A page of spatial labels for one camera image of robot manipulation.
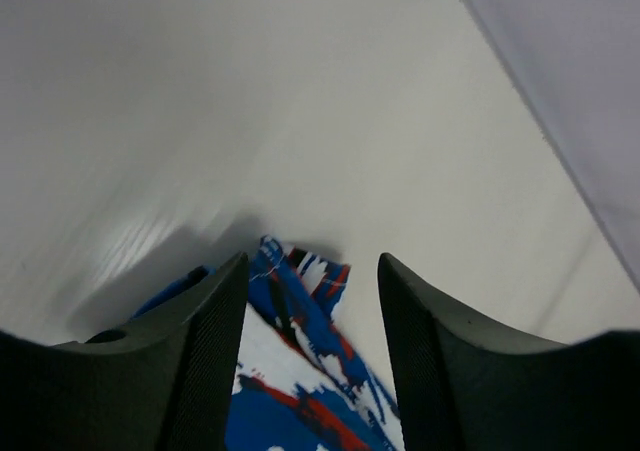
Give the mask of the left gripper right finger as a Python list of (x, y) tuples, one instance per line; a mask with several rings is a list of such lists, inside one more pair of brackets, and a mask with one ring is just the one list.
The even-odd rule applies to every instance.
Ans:
[(496, 321), (391, 254), (378, 288), (409, 450), (635, 450), (639, 335), (565, 345)]

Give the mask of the blue patterned trousers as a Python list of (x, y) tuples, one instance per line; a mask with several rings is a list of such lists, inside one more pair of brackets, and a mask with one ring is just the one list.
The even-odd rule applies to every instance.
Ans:
[(350, 271), (261, 238), (249, 266), (227, 449), (404, 449), (394, 398), (335, 323)]

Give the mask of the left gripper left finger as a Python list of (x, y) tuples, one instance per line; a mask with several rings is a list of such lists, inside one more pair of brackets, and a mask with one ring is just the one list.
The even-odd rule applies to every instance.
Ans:
[(239, 253), (85, 343), (1, 337), (5, 450), (220, 450), (248, 294)]

